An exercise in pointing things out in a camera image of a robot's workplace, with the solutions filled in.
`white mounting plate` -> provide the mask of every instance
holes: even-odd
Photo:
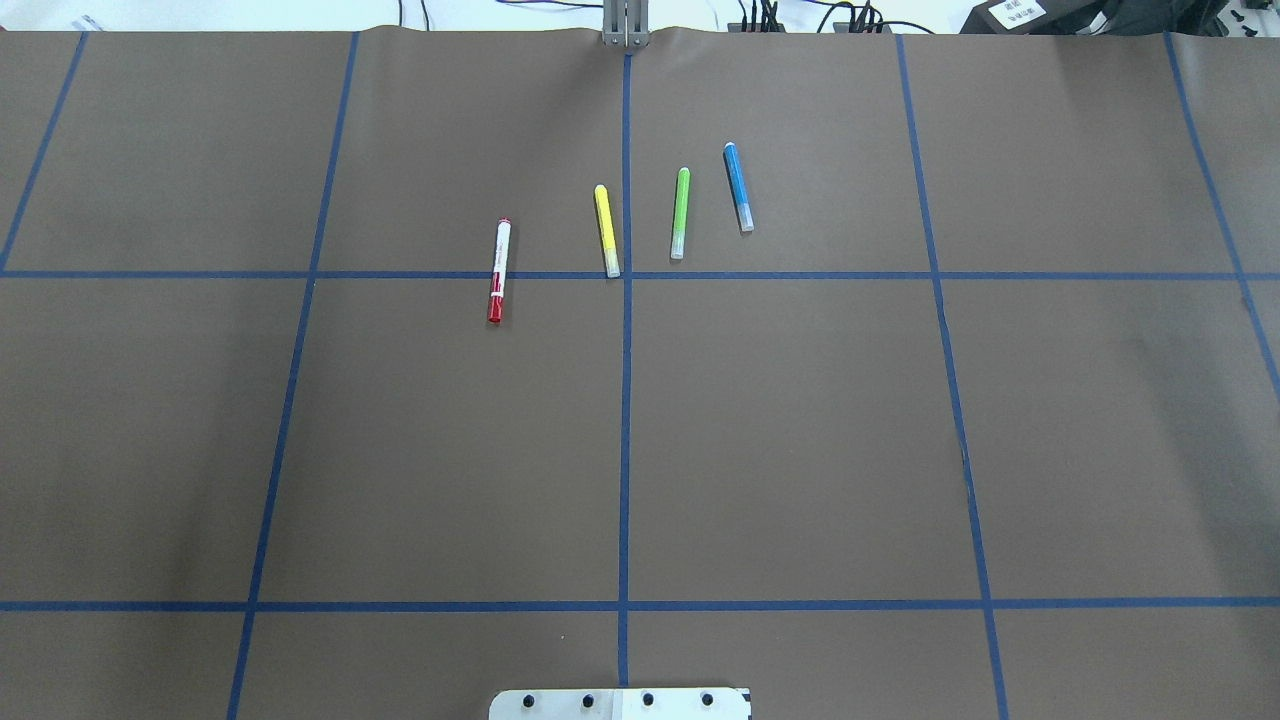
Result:
[[[649,705],[645,705],[646,700],[650,701]],[[489,720],[751,720],[751,691],[745,688],[503,691],[489,703]]]

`label sticker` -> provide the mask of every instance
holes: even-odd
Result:
[[[1005,29],[1014,29],[1047,14],[1036,0],[1007,0],[987,9],[1000,24],[1005,26]]]

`grid line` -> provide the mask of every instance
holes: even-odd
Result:
[[[634,612],[951,612],[979,611],[982,598],[936,600],[631,600]],[[1135,597],[1007,597],[992,598],[996,610],[1155,610],[1276,607],[1280,596],[1135,596]],[[535,601],[264,601],[259,614],[471,614],[608,612],[622,603],[612,600]],[[247,602],[202,601],[0,601],[0,612],[244,612]]]
[[[631,600],[631,310],[635,266],[631,254],[631,53],[622,58],[622,418],[618,430],[618,687],[630,684]]]
[[[443,279],[488,281],[493,270],[0,270],[0,278],[10,279],[196,279],[196,281],[275,281],[275,279]],[[607,281],[603,272],[575,270],[512,270],[509,279],[517,281]],[[1094,270],[941,270],[945,281],[998,281],[998,282],[1239,282],[1235,273],[1140,273]],[[1280,282],[1280,273],[1244,273],[1249,282]],[[914,281],[933,279],[924,270],[698,270],[698,272],[645,272],[631,273],[634,282],[669,281]]]
[[[1253,291],[1249,290],[1249,279],[1244,274],[1244,264],[1240,261],[1240,252],[1235,246],[1235,237],[1231,234],[1231,224],[1226,220],[1226,210],[1222,209],[1222,200],[1217,195],[1217,183],[1213,182],[1213,172],[1210,170],[1204,146],[1201,145],[1199,131],[1196,129],[1196,117],[1192,114],[1190,100],[1187,97],[1187,85],[1183,82],[1183,69],[1178,63],[1174,36],[1167,31],[1165,32],[1165,50],[1169,54],[1169,68],[1174,73],[1174,85],[1178,87],[1178,101],[1183,108],[1187,133],[1190,136],[1192,149],[1196,151],[1196,161],[1199,163],[1201,174],[1204,176],[1204,188],[1208,191],[1208,199],[1213,204],[1213,215],[1217,217],[1217,227],[1222,232],[1222,242],[1226,243],[1226,252],[1231,256],[1231,266],[1235,269],[1235,278],[1240,284],[1240,297],[1249,311],[1249,323],[1253,325],[1253,334],[1258,340],[1262,363],[1266,365],[1267,375],[1271,378],[1271,391],[1275,393],[1276,401],[1280,401],[1280,370],[1276,369],[1276,359],[1271,354],[1271,343],[1267,341],[1266,329],[1262,327],[1258,307],[1253,302]]]
[[[36,158],[31,161],[31,172],[27,173],[27,184],[22,187],[22,196],[18,199],[18,208],[13,213],[13,222],[9,223],[9,233],[4,240],[4,249],[0,249],[0,272],[9,264],[9,254],[13,252],[13,243],[18,240],[18,229],[22,227],[22,217],[27,213],[27,202],[36,190],[36,178],[40,177],[40,168],[45,164],[45,154],[49,143],[54,140],[54,131],[58,129],[58,118],[63,114],[63,105],[72,91],[72,82],[76,79],[76,69],[79,68],[81,58],[84,56],[84,45],[88,42],[88,32],[82,32],[76,42],[76,53],[72,54],[72,63],[67,67],[67,77],[63,78],[63,87],[58,91],[58,100],[54,102],[54,111],[49,115],[49,124],[45,126],[45,135],[40,138],[40,147],[36,149]]]
[[[951,416],[960,445],[960,462],[969,506],[969,534],[978,570],[978,591],[982,593],[982,615],[987,626],[987,653],[991,660],[991,678],[996,692],[996,712],[1000,720],[1009,720],[1009,700],[1005,693],[1005,673],[1000,660],[1000,635],[996,630],[996,610],[991,602],[991,582],[987,578],[987,553],[982,543],[982,519],[978,514],[978,492],[973,483],[973,462],[969,457],[969,438],[964,425],[964,406],[960,404],[960,383],[956,379],[955,355],[951,350],[951,329],[947,325],[946,297],[942,293],[942,273],[938,266],[938,247],[933,237],[933,215],[929,211],[929,191],[924,182],[924,163],[920,158],[920,137],[915,124],[915,102],[911,100],[911,74],[906,64],[906,46],[901,35],[895,35],[897,67],[902,77],[902,102],[906,109],[906,129],[911,141],[911,161],[915,167],[915,188],[920,199],[920,220],[924,225],[924,246],[929,255],[929,273],[933,282],[933,304],[938,315],[938,333],[942,340],[942,359],[947,369],[947,389],[951,395]]]
[[[284,388],[284,406],[280,410],[280,427],[275,438],[275,454],[271,459],[271,475],[266,486],[266,501],[262,507],[262,524],[259,529],[257,550],[253,555],[253,571],[250,578],[248,602],[244,610],[244,623],[241,629],[239,651],[236,653],[236,674],[232,679],[230,698],[227,703],[227,720],[236,720],[239,712],[241,691],[244,687],[244,671],[248,666],[250,643],[253,639],[253,621],[257,616],[259,593],[262,588],[262,566],[266,562],[268,541],[271,537],[271,519],[275,514],[275,498],[280,488],[280,469],[284,465],[284,447],[289,438],[289,420],[293,415],[293,397],[298,388],[298,372],[302,365],[302,350],[307,340],[307,323],[311,319],[311,301],[315,297],[316,270],[320,266],[320,251],[324,246],[324,231],[329,219],[329,200],[333,195],[333,179],[338,170],[338,151],[342,147],[342,129],[347,119],[347,100],[351,97],[351,79],[356,68],[356,51],[360,49],[360,33],[351,33],[351,46],[347,50],[347,69],[342,82],[342,96],[338,100],[338,113],[333,128],[333,143],[329,147],[329,167],[325,170],[324,192],[320,196],[320,211],[316,217],[316,234],[311,243],[311,266],[306,290],[302,293],[302,309],[298,311],[298,332],[293,341],[293,357],[289,361],[289,379]]]

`green marker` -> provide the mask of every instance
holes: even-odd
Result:
[[[676,217],[671,223],[671,259],[685,258],[685,223],[689,220],[689,168],[676,176]]]

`metal bracket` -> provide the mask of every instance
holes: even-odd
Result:
[[[639,50],[649,45],[649,0],[604,0],[604,28],[609,47]]]
[[[751,720],[751,691],[503,691],[489,705],[489,720]]]

